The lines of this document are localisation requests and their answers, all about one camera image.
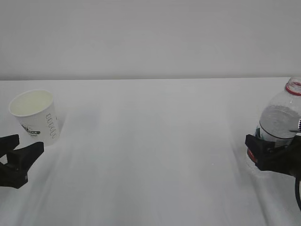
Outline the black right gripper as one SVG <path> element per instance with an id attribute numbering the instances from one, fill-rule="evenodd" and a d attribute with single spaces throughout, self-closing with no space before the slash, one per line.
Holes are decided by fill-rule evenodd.
<path id="1" fill-rule="evenodd" d="M 301 137 L 290 145 L 276 146 L 275 142 L 246 135 L 247 155 L 260 171 L 273 171 L 297 177 L 301 174 Z"/>

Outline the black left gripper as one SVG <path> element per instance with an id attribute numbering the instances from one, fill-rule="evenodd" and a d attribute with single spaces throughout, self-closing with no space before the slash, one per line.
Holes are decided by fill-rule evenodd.
<path id="1" fill-rule="evenodd" d="M 7 164 L 0 164 L 0 186 L 19 189 L 28 182 L 27 172 L 44 153 L 44 143 L 36 142 L 16 149 L 19 135 L 0 138 L 0 157 L 7 156 Z"/>

